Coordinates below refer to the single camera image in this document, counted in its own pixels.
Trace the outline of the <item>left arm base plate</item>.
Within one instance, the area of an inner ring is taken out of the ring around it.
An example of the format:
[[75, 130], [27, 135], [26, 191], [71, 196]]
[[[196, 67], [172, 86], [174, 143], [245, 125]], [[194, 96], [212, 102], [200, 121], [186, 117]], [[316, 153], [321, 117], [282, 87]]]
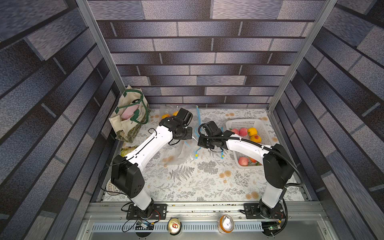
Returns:
[[141, 210], [136, 205], [130, 205], [127, 210], [127, 220], [165, 220], [167, 204], [150, 204], [146, 210]]

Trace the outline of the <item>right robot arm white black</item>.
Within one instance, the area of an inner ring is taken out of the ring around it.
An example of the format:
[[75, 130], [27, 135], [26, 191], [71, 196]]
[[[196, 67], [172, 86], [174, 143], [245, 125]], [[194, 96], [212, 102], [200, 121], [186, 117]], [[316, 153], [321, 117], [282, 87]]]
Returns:
[[213, 121], [201, 124], [198, 133], [200, 135], [198, 145], [202, 148], [239, 152], [262, 164], [267, 187], [259, 201], [261, 209], [274, 209], [283, 200], [288, 188], [299, 188], [304, 185], [302, 174], [280, 144], [268, 146], [255, 143], [232, 131], [223, 132]]

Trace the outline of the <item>yellow peach red blush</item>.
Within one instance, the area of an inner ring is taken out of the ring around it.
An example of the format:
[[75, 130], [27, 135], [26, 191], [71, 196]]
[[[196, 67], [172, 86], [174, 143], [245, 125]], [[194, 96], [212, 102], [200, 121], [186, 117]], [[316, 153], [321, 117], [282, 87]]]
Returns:
[[250, 140], [252, 142], [255, 142], [255, 143], [261, 143], [262, 142], [262, 138], [258, 135], [253, 135], [250, 137]]

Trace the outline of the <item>clear zip-top bag blue zipper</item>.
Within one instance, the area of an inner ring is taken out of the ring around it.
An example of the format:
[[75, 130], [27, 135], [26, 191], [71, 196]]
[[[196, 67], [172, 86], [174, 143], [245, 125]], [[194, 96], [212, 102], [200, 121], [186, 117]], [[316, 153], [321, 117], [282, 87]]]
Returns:
[[201, 116], [197, 106], [177, 106], [176, 109], [170, 109], [170, 115], [163, 115], [159, 127], [167, 131], [169, 135], [169, 145], [172, 141], [198, 140], [198, 126], [201, 124]]

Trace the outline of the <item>white plastic mesh basket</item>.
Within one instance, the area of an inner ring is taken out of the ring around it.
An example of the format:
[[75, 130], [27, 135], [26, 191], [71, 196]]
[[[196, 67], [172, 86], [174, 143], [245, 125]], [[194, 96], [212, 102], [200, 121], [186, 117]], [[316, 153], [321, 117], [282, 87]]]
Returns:
[[[229, 120], [226, 122], [226, 129], [231, 131], [232, 129], [241, 129], [241, 128], [255, 128], [258, 131], [258, 136], [262, 138], [261, 143], [255, 143], [250, 140], [250, 136], [241, 137], [240, 141], [230, 141], [230, 150], [234, 154], [235, 164], [239, 169], [243, 170], [253, 170], [260, 169], [264, 166], [263, 158], [269, 152], [264, 150], [260, 146], [266, 146], [270, 148], [275, 144], [272, 137], [270, 136], [265, 124], [262, 120], [259, 119], [237, 119]], [[249, 165], [242, 167], [238, 164], [238, 159], [240, 157], [247, 157], [249, 159]], [[250, 158], [257, 160], [256, 163], [252, 163]]]

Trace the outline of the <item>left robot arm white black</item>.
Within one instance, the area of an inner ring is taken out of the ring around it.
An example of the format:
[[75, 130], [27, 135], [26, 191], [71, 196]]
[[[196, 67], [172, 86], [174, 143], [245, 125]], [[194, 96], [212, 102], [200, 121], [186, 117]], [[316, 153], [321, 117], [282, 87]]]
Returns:
[[181, 108], [177, 115], [162, 119], [154, 132], [126, 156], [117, 156], [112, 163], [111, 183], [122, 191], [141, 212], [151, 212], [154, 201], [145, 192], [142, 171], [164, 146], [173, 140], [190, 140], [189, 126], [193, 114]]

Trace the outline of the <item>yellow peach top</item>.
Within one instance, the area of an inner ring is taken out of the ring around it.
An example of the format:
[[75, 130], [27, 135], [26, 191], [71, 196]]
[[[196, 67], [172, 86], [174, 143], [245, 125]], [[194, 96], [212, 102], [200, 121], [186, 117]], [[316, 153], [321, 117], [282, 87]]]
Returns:
[[255, 128], [249, 128], [249, 129], [248, 129], [248, 135], [249, 135], [250, 137], [255, 136], [255, 135], [257, 135], [257, 134], [258, 134], [257, 129], [255, 129]]

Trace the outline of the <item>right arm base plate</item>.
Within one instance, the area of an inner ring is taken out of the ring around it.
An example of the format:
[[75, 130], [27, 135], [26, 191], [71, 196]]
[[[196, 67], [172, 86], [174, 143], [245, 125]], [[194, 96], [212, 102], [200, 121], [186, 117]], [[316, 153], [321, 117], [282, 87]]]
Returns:
[[278, 203], [274, 208], [269, 208], [264, 203], [245, 203], [244, 213], [247, 219], [282, 220], [286, 218], [285, 208]]

